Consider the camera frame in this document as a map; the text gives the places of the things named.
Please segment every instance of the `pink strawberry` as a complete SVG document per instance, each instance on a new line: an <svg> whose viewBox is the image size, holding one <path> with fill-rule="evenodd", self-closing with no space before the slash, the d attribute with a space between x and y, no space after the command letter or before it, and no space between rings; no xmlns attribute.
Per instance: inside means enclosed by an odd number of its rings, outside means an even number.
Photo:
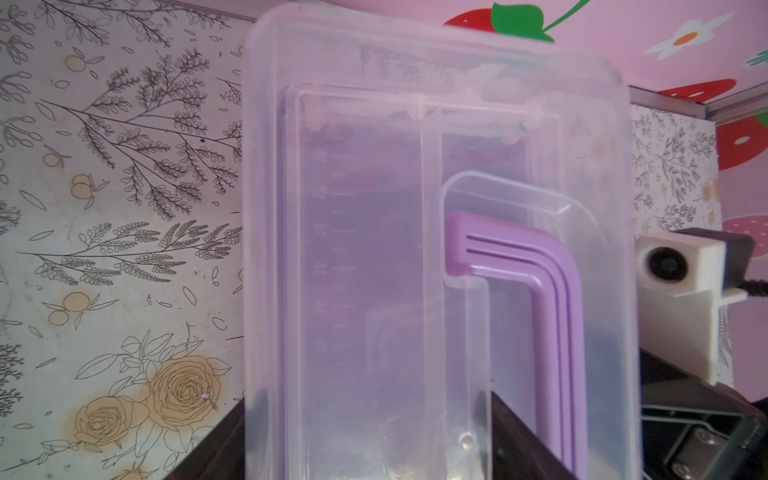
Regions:
<svg viewBox="0 0 768 480"><path fill-rule="evenodd" d="M768 253L768 215L749 215L723 222L723 230L731 233L750 235L755 239L755 251L752 258Z"/></svg>

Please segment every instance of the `white camera housing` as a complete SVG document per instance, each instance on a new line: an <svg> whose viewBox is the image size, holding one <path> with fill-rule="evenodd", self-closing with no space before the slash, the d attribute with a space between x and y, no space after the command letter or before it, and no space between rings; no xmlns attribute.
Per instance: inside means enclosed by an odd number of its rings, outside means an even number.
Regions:
<svg viewBox="0 0 768 480"><path fill-rule="evenodd" d="M660 248L687 262L682 280L662 280L649 267ZM717 382L720 308L746 299L738 288L723 290L726 243L685 233L659 232L637 240L637 310L640 346L678 368Z"/></svg>

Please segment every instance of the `floral tablecloth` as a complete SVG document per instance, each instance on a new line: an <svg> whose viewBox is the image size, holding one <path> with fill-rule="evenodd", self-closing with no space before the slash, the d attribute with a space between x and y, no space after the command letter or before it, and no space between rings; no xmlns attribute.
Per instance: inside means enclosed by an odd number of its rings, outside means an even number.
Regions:
<svg viewBox="0 0 768 480"><path fill-rule="evenodd" d="M250 23L0 9L0 478L163 478L243 396ZM719 226L711 124L633 126L638 232Z"/></svg>

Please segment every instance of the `white flower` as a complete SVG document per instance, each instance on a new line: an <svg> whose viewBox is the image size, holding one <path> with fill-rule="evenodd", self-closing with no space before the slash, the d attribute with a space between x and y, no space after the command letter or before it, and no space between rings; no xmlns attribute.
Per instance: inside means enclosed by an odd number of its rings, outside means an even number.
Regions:
<svg viewBox="0 0 768 480"><path fill-rule="evenodd" d="M731 18L736 12L731 12L722 17L717 17L707 23L702 24L701 20L690 20L685 22L682 27L677 29L674 36L668 40L662 41L645 51L645 53L658 53L658 60L664 60L677 53L682 47L693 47L700 45L705 41L712 40L715 34L712 32L715 27Z"/></svg>

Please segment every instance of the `orange rose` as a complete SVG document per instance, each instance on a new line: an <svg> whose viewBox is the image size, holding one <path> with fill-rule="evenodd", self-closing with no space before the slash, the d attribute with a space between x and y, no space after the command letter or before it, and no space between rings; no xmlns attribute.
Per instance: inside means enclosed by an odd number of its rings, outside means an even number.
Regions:
<svg viewBox="0 0 768 480"><path fill-rule="evenodd" d="M147 380L149 417L173 430L204 419L216 408L221 391L213 367L201 356L165 362L152 378L148 372Z"/></svg>
<svg viewBox="0 0 768 480"><path fill-rule="evenodd" d="M148 414L147 407L128 397L101 397L80 409L74 421L74 437L90 445L107 445L125 437Z"/></svg>

